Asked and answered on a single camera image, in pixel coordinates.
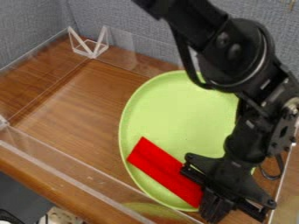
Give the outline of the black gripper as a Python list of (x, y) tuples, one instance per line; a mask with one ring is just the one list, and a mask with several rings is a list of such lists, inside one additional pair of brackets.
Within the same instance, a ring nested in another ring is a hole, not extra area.
[(255, 165), (235, 160), (228, 154), (211, 158), (187, 153), (184, 160), (180, 174), (203, 190), (200, 216), (218, 224), (232, 210), (240, 210), (263, 222), (276, 202), (251, 175)]

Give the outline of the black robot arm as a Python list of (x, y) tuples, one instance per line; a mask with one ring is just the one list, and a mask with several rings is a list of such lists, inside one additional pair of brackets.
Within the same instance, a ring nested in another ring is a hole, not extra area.
[(296, 143), (299, 80), (276, 57), (256, 21), (232, 17), (210, 0), (132, 0), (170, 25), (192, 83), (239, 98), (236, 126), (220, 158), (186, 155), (180, 173), (203, 190), (202, 218), (218, 224), (235, 209), (258, 221), (276, 208), (252, 170)]

